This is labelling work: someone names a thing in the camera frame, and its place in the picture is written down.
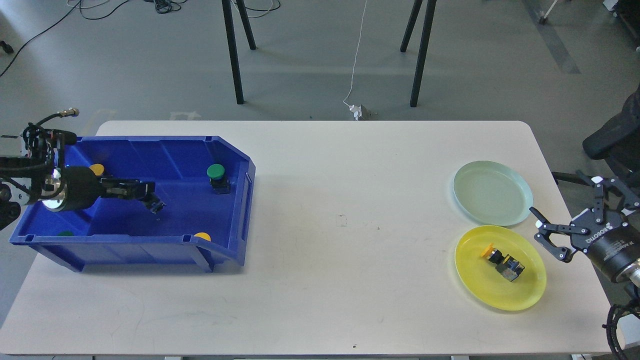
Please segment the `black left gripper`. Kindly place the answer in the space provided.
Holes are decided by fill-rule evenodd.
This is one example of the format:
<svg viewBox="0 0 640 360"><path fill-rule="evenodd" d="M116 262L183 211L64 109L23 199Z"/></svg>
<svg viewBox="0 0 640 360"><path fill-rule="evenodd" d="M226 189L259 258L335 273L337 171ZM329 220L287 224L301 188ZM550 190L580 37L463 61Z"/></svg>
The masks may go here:
<svg viewBox="0 0 640 360"><path fill-rule="evenodd" d="M103 177L102 184L92 169L86 166L69 166L61 170L62 192L55 198L42 201L51 212L84 210L101 196L105 199L139 201L159 198L156 183L138 178Z"/></svg>

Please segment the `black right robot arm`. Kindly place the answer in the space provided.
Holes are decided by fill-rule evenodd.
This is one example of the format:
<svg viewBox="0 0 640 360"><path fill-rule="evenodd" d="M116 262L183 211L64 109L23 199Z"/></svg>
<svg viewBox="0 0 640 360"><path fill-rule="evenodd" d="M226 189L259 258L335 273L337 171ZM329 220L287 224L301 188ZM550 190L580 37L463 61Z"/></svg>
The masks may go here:
<svg viewBox="0 0 640 360"><path fill-rule="evenodd" d="M617 177L589 177L580 170L575 177L594 190L593 206L574 216L569 224L553 224L535 207L530 207L537 218L534 239L565 264L576 253L585 255L611 283L625 285L630 300L611 305L602 328L614 358L626 360L617 330L622 318L639 317L640 235L628 219L639 209L639 196Z"/></svg>

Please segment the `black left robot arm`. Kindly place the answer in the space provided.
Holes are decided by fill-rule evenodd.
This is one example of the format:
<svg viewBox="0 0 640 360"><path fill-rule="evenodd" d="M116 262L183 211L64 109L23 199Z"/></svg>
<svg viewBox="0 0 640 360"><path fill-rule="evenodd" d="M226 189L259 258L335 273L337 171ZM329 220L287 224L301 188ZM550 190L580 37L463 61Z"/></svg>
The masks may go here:
<svg viewBox="0 0 640 360"><path fill-rule="evenodd" d="M21 154L1 157L2 228L19 218L22 207L38 202L51 212L84 210L100 198L139 201L153 214L165 207L153 181L110 177L96 164L70 166L66 163L66 149L77 143L77 134L47 129L44 125L57 117L78 114L79 110L71 107L28 123L20 135Z"/></svg>

